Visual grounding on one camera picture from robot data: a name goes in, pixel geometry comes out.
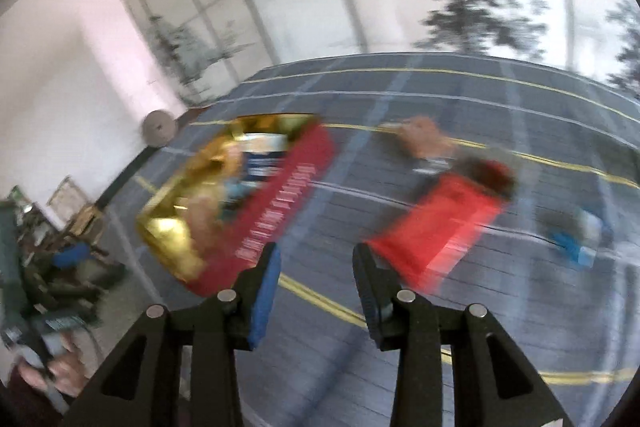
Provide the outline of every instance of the floor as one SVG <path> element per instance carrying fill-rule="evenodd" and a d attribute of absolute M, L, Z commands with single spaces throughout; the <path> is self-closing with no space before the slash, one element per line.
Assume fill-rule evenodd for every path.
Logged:
<path fill-rule="evenodd" d="M 376 131 L 416 114 L 433 118 L 462 147 L 494 144 L 527 155 L 527 184 L 516 201 L 430 299 L 491 309 L 576 425 L 599 424 L 610 412 L 640 362 L 638 263 L 611 258 L 638 253 L 636 102 L 550 68 L 453 54 L 357 55 L 262 70 L 156 153 L 107 207 L 102 246 L 129 264 L 144 290 L 136 288 L 125 315 L 149 301 L 172 309 L 200 301 L 156 262 L 134 218 L 221 121 L 262 112 L 320 114 L 338 152 L 280 240 L 287 278 L 267 337 L 256 352 L 238 354 L 252 423 L 388 425 L 398 356 L 378 352 L 363 329 L 351 250 L 424 191 L 424 175 L 412 171 L 391 135 Z M 592 269 L 570 264 L 546 240 L 546 223 L 575 205 L 613 229 L 609 256 Z M 321 309 L 318 295 L 332 304 Z M 445 375 L 444 425 L 452 425 L 446 364 Z"/>

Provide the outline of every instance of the person's hand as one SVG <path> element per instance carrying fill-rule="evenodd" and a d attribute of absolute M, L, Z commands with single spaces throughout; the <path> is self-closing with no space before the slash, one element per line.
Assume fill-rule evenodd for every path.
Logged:
<path fill-rule="evenodd" d="M 52 360 L 49 363 L 49 370 L 55 377 L 54 385 L 56 389 L 60 393 L 76 397 L 87 383 L 84 365 L 80 360 L 81 353 L 68 333 L 62 334 L 62 344 L 66 349 L 66 353 Z M 41 372 L 24 360 L 20 360 L 18 363 L 18 373 L 34 389 L 43 392 L 47 390 L 47 384 Z"/>

